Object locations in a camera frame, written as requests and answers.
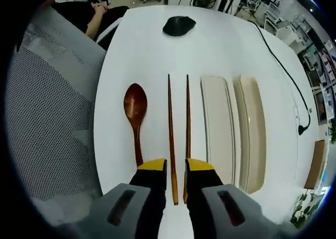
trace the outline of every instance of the white table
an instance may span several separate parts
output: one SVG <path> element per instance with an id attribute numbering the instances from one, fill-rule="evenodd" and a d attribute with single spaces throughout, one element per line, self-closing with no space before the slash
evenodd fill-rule
<path id="1" fill-rule="evenodd" d="M 189 16 L 197 24 L 183 37 L 164 35 L 162 27 L 176 15 Z M 94 149 L 104 194 L 121 182 L 128 183 L 137 169 L 133 133 L 123 109 L 124 94 L 134 82 L 143 87 L 148 98 L 141 128 L 144 161 L 167 158 L 169 162 L 167 75 L 171 74 L 180 204 L 173 206 L 168 166 L 167 204 L 160 238 L 193 236 L 187 208 L 182 204 L 186 74 L 190 74 L 192 158 L 201 160 L 206 159 L 206 147 L 200 75 L 256 77 L 265 113 L 267 161 L 264 186 L 251 197 L 275 222 L 281 222 L 292 211 L 310 169 L 318 136 L 317 113 L 297 56 L 278 38 L 262 31 L 312 108 L 311 125 L 302 136 L 298 136 L 297 129 L 299 119 L 304 126 L 308 122 L 304 104 L 253 24 L 197 7 L 150 6 L 128 10 L 113 37 L 102 67 L 94 112 Z"/>

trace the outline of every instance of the computer mouse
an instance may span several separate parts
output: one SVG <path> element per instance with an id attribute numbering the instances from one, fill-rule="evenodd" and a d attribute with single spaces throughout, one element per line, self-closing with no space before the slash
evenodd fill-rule
<path id="1" fill-rule="evenodd" d="M 194 28 L 196 22 L 189 17 L 170 17 L 163 26 L 163 32 L 170 36 L 182 36 Z"/>

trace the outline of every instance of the person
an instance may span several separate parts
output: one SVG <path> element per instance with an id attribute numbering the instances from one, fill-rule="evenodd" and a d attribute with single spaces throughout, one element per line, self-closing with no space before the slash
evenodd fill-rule
<path id="1" fill-rule="evenodd" d="M 53 3 L 51 6 L 94 41 L 129 9 L 127 6 L 108 9 L 104 4 L 90 4 L 88 2 Z M 116 28 L 99 42 L 99 45 L 105 50 L 109 48 L 115 30 Z"/>

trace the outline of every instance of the chopstick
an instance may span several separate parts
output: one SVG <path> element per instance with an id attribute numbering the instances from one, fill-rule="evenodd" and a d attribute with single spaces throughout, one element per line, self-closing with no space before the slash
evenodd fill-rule
<path id="1" fill-rule="evenodd" d="M 169 148 L 170 148 L 170 167 L 171 167 L 171 177 L 172 177 L 173 202 L 174 202 L 174 205 L 178 205 L 179 204 L 179 193 L 177 191 L 177 177 L 176 177 L 176 165 L 175 165 L 170 75 L 168 75 L 168 123 L 169 123 Z"/>
<path id="2" fill-rule="evenodd" d="M 186 147 L 185 147 L 185 158 L 191 158 L 191 120 L 190 120 L 190 92 L 189 92 L 189 75 L 187 75 L 187 101 L 186 101 Z M 187 168 L 184 172 L 184 189 L 183 189 L 183 201 L 184 204 L 187 203 Z"/>

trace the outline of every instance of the wooden spoon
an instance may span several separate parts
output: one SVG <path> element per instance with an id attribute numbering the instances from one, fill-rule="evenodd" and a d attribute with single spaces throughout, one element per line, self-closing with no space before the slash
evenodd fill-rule
<path id="1" fill-rule="evenodd" d="M 140 126 L 147 111 L 147 97 L 139 84 L 133 83 L 127 89 L 124 98 L 124 109 L 133 129 L 135 161 L 139 167 L 143 164 L 140 147 Z"/>

